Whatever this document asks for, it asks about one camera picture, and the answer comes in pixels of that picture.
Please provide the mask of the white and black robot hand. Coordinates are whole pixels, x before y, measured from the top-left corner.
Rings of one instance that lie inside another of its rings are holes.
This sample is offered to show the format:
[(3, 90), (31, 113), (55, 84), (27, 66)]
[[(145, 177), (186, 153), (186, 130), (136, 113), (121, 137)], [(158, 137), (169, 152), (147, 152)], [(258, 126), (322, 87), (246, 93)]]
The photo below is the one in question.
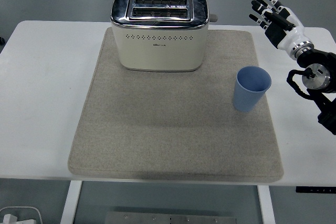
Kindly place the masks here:
[(249, 18), (265, 31), (266, 37), (277, 49), (291, 53), (310, 40), (299, 18), (279, 0), (252, 0), (251, 4), (255, 13)]

